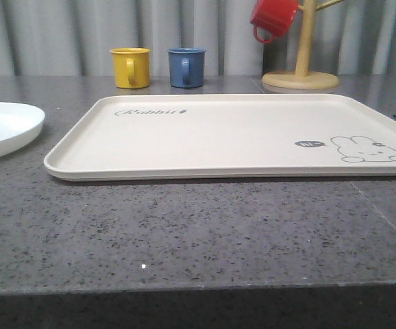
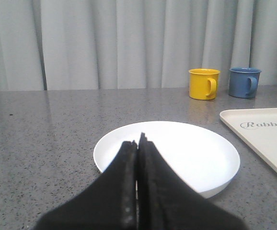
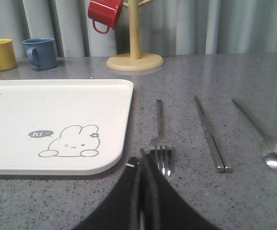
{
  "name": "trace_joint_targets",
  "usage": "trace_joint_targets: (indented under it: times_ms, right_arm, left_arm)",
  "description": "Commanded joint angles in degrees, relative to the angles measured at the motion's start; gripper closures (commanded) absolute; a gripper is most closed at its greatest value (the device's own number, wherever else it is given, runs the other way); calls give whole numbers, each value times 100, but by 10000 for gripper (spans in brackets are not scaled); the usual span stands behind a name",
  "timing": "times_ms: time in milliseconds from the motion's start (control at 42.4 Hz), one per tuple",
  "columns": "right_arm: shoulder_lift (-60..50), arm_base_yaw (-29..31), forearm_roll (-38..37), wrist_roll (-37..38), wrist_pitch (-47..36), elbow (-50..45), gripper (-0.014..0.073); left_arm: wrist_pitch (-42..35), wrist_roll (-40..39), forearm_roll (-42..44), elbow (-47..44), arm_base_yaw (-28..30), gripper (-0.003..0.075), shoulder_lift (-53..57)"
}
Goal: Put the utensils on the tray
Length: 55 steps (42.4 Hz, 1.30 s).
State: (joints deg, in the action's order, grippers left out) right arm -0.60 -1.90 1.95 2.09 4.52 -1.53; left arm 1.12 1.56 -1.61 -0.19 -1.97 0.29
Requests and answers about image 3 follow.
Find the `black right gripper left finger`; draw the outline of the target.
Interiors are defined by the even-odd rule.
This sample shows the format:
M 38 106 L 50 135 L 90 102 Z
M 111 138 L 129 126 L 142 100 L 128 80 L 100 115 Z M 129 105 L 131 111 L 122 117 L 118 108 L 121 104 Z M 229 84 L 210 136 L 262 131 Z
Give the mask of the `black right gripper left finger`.
M 74 229 L 139 230 L 141 168 L 139 160 L 129 158 L 116 185 L 105 200 Z

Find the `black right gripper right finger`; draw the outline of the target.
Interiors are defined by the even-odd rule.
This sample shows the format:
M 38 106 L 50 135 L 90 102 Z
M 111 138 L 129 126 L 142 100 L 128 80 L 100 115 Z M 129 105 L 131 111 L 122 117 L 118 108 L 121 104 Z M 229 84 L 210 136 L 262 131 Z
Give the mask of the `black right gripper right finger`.
M 140 196 L 146 230 L 217 230 L 191 208 L 157 169 L 153 158 L 140 150 Z

